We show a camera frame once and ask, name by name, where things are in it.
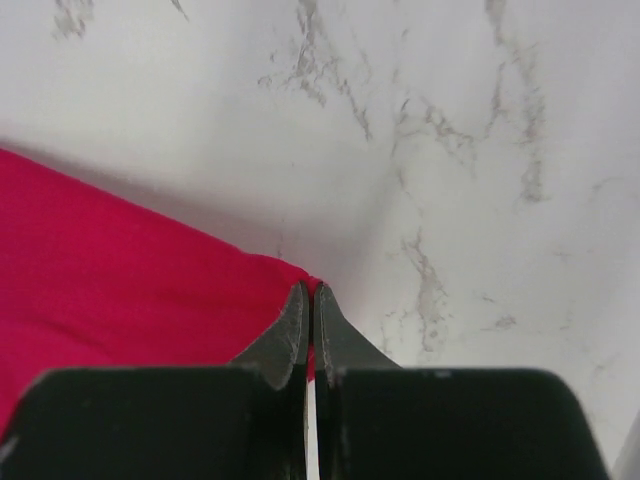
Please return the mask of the crimson pink t-shirt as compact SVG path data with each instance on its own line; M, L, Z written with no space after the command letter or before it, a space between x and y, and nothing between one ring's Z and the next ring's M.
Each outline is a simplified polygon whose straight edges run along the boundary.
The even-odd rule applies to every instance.
M45 371L220 365L318 281L1 154L1 417Z

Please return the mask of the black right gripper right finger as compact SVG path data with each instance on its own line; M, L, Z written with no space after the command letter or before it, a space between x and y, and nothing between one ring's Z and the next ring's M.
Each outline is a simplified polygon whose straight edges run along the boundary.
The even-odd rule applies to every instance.
M340 421L333 396L339 371L399 365L346 319L325 283L317 286L313 297L313 348L319 477L338 479Z

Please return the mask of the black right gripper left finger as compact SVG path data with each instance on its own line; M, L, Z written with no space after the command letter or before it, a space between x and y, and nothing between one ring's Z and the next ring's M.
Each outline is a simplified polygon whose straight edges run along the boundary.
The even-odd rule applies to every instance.
M249 479L307 477L310 300L294 284L278 318L230 364L256 374L246 473Z

